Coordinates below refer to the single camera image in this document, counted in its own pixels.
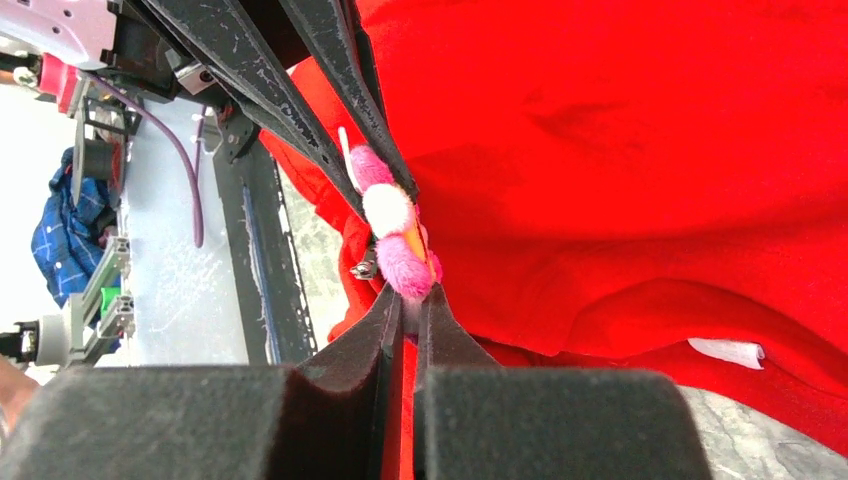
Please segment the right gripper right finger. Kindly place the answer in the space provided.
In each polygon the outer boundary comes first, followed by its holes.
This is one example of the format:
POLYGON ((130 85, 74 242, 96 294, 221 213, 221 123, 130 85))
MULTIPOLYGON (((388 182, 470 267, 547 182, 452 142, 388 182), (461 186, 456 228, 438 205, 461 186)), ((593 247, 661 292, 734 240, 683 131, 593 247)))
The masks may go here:
POLYGON ((644 370, 507 368, 435 286, 417 321, 419 479, 707 479, 686 401, 644 370))

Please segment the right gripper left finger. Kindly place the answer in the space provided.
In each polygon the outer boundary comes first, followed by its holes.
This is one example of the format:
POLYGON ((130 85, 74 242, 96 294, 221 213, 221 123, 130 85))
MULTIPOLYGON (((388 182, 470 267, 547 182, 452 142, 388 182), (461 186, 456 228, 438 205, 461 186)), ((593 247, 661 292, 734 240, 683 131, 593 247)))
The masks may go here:
POLYGON ((298 366, 74 368, 31 402, 5 479, 396 479, 402 301, 390 287, 298 366))

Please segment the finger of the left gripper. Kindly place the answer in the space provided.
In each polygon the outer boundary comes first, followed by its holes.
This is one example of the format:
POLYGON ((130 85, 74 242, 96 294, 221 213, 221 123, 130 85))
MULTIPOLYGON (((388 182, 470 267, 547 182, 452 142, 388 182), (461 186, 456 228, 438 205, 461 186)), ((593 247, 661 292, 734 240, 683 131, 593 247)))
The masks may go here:
POLYGON ((165 27, 221 83, 254 122, 307 157, 355 214, 361 196, 342 154, 239 1, 148 1, 165 27))
POLYGON ((419 189, 389 131, 373 48, 356 3, 281 0, 280 4, 369 146, 416 200, 419 189))

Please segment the pink flower plush brooch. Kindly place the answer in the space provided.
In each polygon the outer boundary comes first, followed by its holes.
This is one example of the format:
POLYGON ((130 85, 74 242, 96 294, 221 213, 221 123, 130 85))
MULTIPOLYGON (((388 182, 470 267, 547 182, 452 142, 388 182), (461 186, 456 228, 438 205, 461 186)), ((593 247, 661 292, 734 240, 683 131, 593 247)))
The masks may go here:
POLYGON ((365 221, 375 238, 380 273, 405 300, 423 301, 442 279, 443 270, 429 246, 419 207, 370 146, 352 145, 343 127, 337 135, 345 168, 362 197, 365 221))

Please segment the red t-shirt garment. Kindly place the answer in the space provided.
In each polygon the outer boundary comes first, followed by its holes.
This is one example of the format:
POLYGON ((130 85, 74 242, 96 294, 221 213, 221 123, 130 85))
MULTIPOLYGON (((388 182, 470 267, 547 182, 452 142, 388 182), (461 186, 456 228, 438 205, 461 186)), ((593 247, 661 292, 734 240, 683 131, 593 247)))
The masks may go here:
POLYGON ((847 450, 843 1, 362 1, 460 323, 847 450))

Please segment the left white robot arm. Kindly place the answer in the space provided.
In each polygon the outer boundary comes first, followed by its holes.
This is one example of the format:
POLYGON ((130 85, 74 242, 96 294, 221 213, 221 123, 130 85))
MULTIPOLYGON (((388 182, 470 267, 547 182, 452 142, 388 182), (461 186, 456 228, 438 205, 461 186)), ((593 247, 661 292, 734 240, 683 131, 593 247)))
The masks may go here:
POLYGON ((339 148, 289 76, 312 59, 395 181, 418 193, 389 133, 373 51, 351 1, 5 1, 1 30, 159 98, 223 92, 359 209, 339 148))

